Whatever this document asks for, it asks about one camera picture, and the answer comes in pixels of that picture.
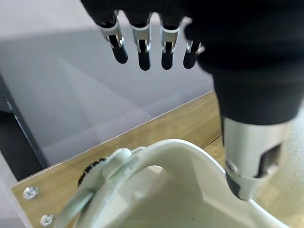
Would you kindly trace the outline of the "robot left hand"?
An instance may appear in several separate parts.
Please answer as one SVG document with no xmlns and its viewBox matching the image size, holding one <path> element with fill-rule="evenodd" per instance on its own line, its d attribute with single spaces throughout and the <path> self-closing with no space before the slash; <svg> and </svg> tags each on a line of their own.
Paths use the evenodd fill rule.
<svg viewBox="0 0 304 228">
<path fill-rule="evenodd" d="M 226 178 L 241 200 L 253 198 L 278 168 L 282 143 L 304 97 L 304 3 L 301 0 L 84 0 L 82 5 L 111 44 L 117 61 L 127 54 L 118 28 L 123 11 L 134 31 L 140 67 L 146 26 L 158 13 L 162 65 L 181 20 L 193 63 L 212 75 L 221 115 Z"/>
</svg>

